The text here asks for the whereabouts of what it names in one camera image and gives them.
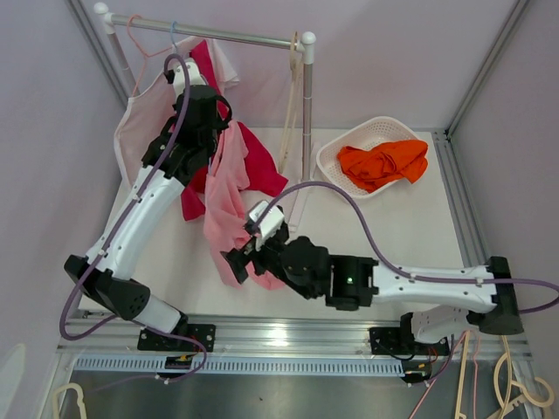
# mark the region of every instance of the orange shirt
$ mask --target orange shirt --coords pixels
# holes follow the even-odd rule
[[[426,153],[426,142],[404,140],[384,142],[370,151],[346,146],[338,153],[338,160],[349,180],[374,192],[404,177],[414,183],[427,169]]]

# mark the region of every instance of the plastic basket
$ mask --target plastic basket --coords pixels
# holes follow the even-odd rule
[[[383,142],[400,140],[419,140],[419,138],[399,120],[388,116],[379,116],[362,123],[359,127],[353,128],[351,131],[322,147],[316,155],[316,165],[321,170],[321,174],[326,181],[339,186],[348,192],[352,198],[371,198],[396,182],[388,183],[372,193],[357,188],[343,174],[342,167],[336,156],[344,146],[371,150]]]

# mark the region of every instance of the clothing rack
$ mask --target clothing rack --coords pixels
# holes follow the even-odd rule
[[[108,6],[104,3],[97,3],[94,6],[95,13],[99,15],[103,24],[105,33],[107,34],[109,43],[113,48],[114,55],[118,61],[122,72],[125,88],[128,96],[132,95],[136,80],[121,43],[114,30],[115,25],[126,26],[130,17],[117,15],[108,11]],[[160,20],[151,20],[137,18],[134,19],[130,26],[135,28],[150,29],[152,31],[170,32],[171,22],[163,22]],[[291,40],[281,38],[269,38],[258,35],[252,35],[240,32],[218,31],[211,28],[200,26],[191,26],[188,24],[175,24],[173,26],[174,33],[190,35],[201,38],[221,39],[224,41],[239,42],[242,44],[261,45],[271,48],[280,48],[289,50]],[[309,181],[311,176],[311,125],[312,125],[312,104],[313,104],[313,63],[314,63],[314,43],[316,36],[312,32],[303,33],[300,40],[297,41],[295,50],[302,54],[303,60],[303,135],[302,135],[302,181]]]

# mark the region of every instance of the lavender wall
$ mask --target lavender wall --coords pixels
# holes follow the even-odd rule
[[[93,14],[99,0],[81,0]],[[114,13],[290,38],[317,36],[315,127],[355,127],[389,115],[410,127],[443,127],[494,41],[514,0],[104,0]],[[149,52],[170,46],[165,32],[133,30]],[[137,75],[141,54],[117,28]],[[227,92],[235,117],[282,127],[288,53],[220,42],[241,78]],[[142,84],[161,71],[157,61]]]
[[[513,274],[559,284],[559,2],[538,0],[506,49],[456,146],[483,231]],[[552,292],[517,288],[520,305]],[[559,390],[559,309],[524,316],[530,346],[546,380]]]
[[[3,2],[0,24],[0,358],[27,346],[9,417],[33,417],[71,281],[63,263],[106,221],[123,109],[61,0]]]

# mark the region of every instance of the white platform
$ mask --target white platform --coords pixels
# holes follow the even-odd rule
[[[344,131],[314,129],[313,141],[325,143]],[[278,152],[281,129],[254,128],[253,132],[273,154]],[[414,185],[402,180],[359,205],[374,238],[391,261],[408,266],[462,267],[431,133],[417,134],[429,144],[429,168],[423,177]],[[290,179],[300,176],[300,130],[293,133],[286,175]],[[111,216],[127,194],[127,188],[121,185]],[[243,192],[247,208],[263,196],[259,192]],[[293,200],[282,204],[286,211],[290,211]],[[203,222],[203,219],[184,222],[181,203],[174,202],[148,241],[134,275],[135,280],[147,285],[156,296],[185,313],[394,320],[409,311],[429,307],[403,303],[373,305],[357,312],[338,312],[325,307],[323,299],[305,300],[287,287],[270,292],[247,280],[241,290],[231,288],[224,285],[217,274],[202,234]],[[354,211],[327,189],[315,188],[309,194],[298,234],[328,247],[331,254],[374,257]],[[102,307],[83,298],[79,308],[99,310]]]

